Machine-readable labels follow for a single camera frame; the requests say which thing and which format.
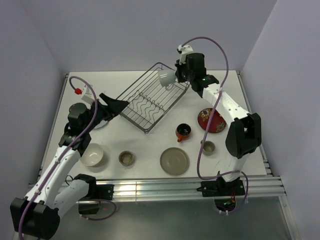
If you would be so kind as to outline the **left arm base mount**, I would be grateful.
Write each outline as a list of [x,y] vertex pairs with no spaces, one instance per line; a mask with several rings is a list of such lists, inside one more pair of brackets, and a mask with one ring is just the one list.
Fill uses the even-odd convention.
[[89,219],[105,219],[117,210],[113,200],[114,185],[98,184],[92,196],[84,197],[78,204],[78,213]]

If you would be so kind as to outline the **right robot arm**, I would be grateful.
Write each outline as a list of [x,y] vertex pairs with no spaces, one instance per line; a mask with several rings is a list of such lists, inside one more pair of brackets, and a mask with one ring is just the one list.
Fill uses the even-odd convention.
[[218,170],[217,191],[229,194],[249,155],[262,143],[261,117],[249,113],[235,102],[224,90],[223,84],[213,75],[207,74],[205,56],[193,50],[179,50],[180,59],[176,61],[175,75],[178,82],[189,82],[193,91],[215,107],[225,120],[228,132],[225,146],[226,159]]

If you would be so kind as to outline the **orange black patterned cup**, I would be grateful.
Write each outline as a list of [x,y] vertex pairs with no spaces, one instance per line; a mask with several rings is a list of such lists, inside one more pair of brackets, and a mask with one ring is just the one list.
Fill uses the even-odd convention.
[[182,140],[186,140],[191,136],[192,129],[187,123],[181,123],[175,130],[177,142],[180,143]]

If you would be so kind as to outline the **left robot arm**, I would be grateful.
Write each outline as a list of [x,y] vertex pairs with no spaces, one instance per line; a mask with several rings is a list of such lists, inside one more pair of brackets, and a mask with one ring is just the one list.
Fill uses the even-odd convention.
[[10,204],[14,230],[20,239],[24,235],[51,239],[64,214],[77,201],[97,199],[97,181],[90,175],[80,173],[63,191],[60,187],[89,146],[90,131],[101,121],[118,116],[129,104],[103,93],[99,97],[104,104],[95,99],[90,108],[84,103],[75,103],[69,108],[68,122],[49,167],[24,198],[16,197]]

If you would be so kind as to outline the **light blue ceramic mug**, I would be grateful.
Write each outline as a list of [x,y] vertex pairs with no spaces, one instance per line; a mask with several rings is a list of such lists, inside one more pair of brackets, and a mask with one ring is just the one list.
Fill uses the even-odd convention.
[[173,88],[173,85],[176,81],[176,75],[174,70],[160,70],[158,71],[157,76],[159,83],[163,88],[165,88],[167,91]]

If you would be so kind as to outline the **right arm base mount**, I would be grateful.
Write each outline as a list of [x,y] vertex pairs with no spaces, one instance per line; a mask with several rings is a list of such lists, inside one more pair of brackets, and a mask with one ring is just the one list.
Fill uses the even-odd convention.
[[244,196],[246,193],[243,181],[239,177],[230,182],[226,182],[222,177],[212,181],[202,181],[196,191],[201,192],[204,198],[226,197],[214,201],[216,208],[225,213],[233,211],[237,205],[236,197]]

